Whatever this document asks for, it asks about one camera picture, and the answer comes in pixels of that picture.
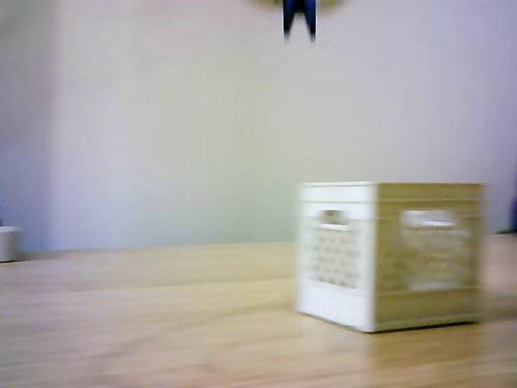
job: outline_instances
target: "table surface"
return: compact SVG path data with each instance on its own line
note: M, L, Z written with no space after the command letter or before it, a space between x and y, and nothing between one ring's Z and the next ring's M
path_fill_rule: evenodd
M517 240L486 322L365 335L292 310L290 244L71 251L0 265L0 387L516 387Z

